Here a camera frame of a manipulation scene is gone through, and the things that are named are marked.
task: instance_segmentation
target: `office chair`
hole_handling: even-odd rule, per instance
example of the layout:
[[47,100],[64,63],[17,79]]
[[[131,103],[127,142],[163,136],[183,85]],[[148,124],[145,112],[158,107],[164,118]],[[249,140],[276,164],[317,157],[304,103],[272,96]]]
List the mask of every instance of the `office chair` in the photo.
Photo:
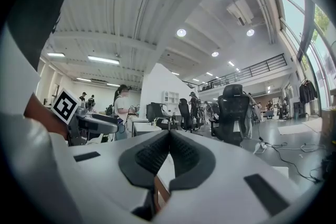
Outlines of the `office chair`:
[[177,129],[177,125],[174,123],[174,120],[172,120],[172,116],[163,115],[162,104],[152,102],[151,107],[154,113],[153,121],[156,119],[157,127],[160,127],[163,130]]
[[250,129],[252,106],[243,86],[231,84],[218,97],[219,126],[214,128],[214,136],[228,144],[239,146]]
[[180,113],[183,119],[181,121],[181,128],[184,129],[185,131],[190,131],[192,133],[193,131],[195,131],[196,127],[202,126],[204,124],[202,123],[202,124],[195,125],[193,123],[193,118],[190,115],[189,105],[186,99],[181,98],[180,103],[178,104],[178,107],[179,107],[179,110],[180,110]]

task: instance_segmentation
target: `hanging clothes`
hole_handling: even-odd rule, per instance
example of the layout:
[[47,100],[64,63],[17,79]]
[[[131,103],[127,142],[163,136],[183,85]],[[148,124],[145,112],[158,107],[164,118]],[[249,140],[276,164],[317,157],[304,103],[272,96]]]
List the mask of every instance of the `hanging clothes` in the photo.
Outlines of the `hanging clothes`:
[[304,83],[301,84],[299,91],[300,102],[303,104],[307,104],[318,97],[315,87],[310,80],[304,80]]

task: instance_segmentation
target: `headrest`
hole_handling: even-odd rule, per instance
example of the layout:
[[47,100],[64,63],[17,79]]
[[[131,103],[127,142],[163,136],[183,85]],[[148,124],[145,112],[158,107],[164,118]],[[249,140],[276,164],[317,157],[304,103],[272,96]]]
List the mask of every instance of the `headrest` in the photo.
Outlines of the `headrest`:
[[243,85],[240,84],[227,85],[223,90],[223,97],[233,97],[241,94],[243,94]]
[[188,101],[186,99],[184,99],[184,98],[181,98],[180,99],[180,104],[181,105],[188,105]]

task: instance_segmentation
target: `fluorescent light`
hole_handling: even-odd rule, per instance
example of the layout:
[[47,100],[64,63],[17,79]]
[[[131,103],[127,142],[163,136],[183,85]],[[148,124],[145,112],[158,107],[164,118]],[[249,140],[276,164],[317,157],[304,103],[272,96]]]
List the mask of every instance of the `fluorescent light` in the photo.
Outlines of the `fluorescent light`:
[[250,30],[247,31],[247,33],[246,33],[246,35],[247,35],[248,37],[253,36],[253,34],[254,34],[254,30],[253,30],[253,29],[250,29]]
[[64,54],[57,54],[55,52],[48,52],[47,55],[52,56],[52,57],[65,57]]
[[119,60],[105,59],[105,58],[99,58],[99,57],[94,57],[94,56],[88,56],[88,58],[90,60],[98,61],[98,62],[108,62],[108,63],[113,63],[115,65],[119,64]]
[[110,83],[106,83],[106,85],[108,85],[108,86],[115,86],[115,87],[120,87],[120,85],[117,85],[117,84],[110,84]]
[[82,78],[77,78],[78,80],[82,80],[82,81],[89,81],[89,82],[91,82],[91,80],[89,80],[89,79],[82,79]]
[[179,37],[184,37],[184,36],[187,34],[187,31],[184,30],[184,29],[179,29],[179,30],[177,30],[176,34],[177,34]]

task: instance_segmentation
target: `hand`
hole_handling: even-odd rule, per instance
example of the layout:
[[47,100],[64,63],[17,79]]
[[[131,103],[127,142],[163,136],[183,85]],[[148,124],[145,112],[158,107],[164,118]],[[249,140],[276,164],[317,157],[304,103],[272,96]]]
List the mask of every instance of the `hand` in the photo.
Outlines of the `hand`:
[[67,125],[46,109],[33,94],[29,99],[24,116],[39,121],[50,133],[58,133],[68,139]]

